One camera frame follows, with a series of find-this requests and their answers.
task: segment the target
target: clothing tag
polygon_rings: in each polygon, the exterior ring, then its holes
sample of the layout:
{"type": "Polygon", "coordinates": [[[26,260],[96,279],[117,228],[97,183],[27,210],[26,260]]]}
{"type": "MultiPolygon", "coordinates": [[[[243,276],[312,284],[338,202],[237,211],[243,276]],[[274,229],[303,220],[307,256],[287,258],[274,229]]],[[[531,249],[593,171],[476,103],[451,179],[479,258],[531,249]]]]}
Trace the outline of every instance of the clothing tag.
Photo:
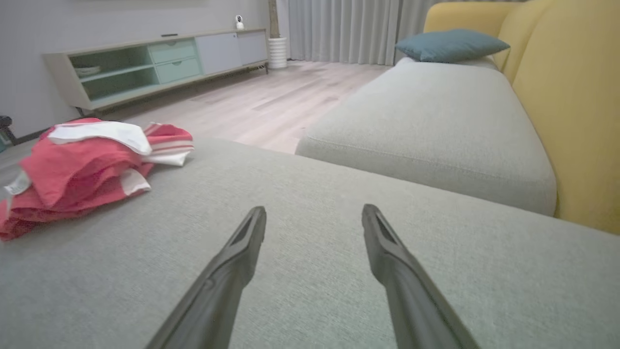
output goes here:
{"type": "Polygon", "coordinates": [[[11,195],[19,195],[26,191],[31,184],[32,181],[30,180],[30,177],[28,177],[28,174],[21,171],[13,183],[7,185],[4,189],[6,189],[6,191],[8,191],[11,195]]]}

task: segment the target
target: gray curtain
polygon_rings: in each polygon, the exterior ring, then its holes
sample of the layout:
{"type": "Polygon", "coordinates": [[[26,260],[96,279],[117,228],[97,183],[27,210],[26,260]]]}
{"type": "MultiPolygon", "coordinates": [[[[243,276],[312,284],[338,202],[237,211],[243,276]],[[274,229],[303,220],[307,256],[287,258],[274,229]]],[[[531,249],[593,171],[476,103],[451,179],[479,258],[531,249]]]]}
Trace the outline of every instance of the gray curtain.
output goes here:
{"type": "Polygon", "coordinates": [[[428,9],[448,1],[290,0],[291,58],[393,65],[394,44],[421,33],[428,9]]]}

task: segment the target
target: tv cabinet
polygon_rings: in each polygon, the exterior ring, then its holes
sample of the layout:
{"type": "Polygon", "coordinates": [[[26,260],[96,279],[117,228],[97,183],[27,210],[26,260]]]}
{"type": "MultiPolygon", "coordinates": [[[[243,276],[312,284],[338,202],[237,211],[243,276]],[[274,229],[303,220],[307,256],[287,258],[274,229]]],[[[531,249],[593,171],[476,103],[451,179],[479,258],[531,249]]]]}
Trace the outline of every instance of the tv cabinet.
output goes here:
{"type": "Polygon", "coordinates": [[[268,73],[265,29],[163,37],[46,53],[43,59],[60,95],[81,114],[237,70],[264,66],[268,73]],[[75,68],[81,66],[101,71],[80,77],[75,68]]]}

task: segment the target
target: teal throw pillow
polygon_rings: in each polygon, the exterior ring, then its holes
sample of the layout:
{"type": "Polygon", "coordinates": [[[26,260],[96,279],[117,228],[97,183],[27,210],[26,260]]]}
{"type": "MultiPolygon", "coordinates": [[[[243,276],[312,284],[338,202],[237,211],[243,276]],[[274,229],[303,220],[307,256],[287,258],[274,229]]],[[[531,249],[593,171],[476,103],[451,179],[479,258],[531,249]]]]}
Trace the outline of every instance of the teal throw pillow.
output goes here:
{"type": "Polygon", "coordinates": [[[399,41],[396,48],[418,61],[456,63],[492,55],[510,45],[487,34],[454,29],[414,35],[399,41]]]}

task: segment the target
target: cabinet top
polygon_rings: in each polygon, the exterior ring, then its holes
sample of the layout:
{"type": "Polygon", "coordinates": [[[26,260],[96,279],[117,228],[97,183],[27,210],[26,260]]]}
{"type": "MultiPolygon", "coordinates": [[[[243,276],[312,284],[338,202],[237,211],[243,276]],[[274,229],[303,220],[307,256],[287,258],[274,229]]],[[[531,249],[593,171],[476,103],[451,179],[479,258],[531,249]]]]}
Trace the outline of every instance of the cabinet top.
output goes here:
{"type": "Polygon", "coordinates": [[[198,33],[192,33],[192,34],[179,34],[179,35],[170,36],[170,37],[158,37],[158,38],[155,38],[155,39],[147,39],[147,40],[138,40],[138,41],[133,41],[133,42],[115,43],[115,44],[112,44],[112,45],[90,47],[90,48],[81,48],[79,50],[71,50],[71,51],[60,51],[60,52],[55,52],[55,53],[51,53],[51,54],[62,53],[64,55],[71,56],[71,55],[80,55],[80,54],[83,54],[83,53],[97,53],[97,52],[102,52],[102,51],[114,50],[114,49],[118,49],[118,48],[147,45],[147,44],[150,44],[150,43],[176,41],[176,40],[180,40],[180,39],[189,39],[189,38],[201,37],[201,36],[205,36],[205,35],[217,35],[217,34],[226,34],[226,33],[249,33],[249,32],[266,32],[266,29],[265,28],[256,28],[256,29],[243,29],[243,30],[238,30],[238,29],[210,30],[208,32],[198,32],[198,33]]]}

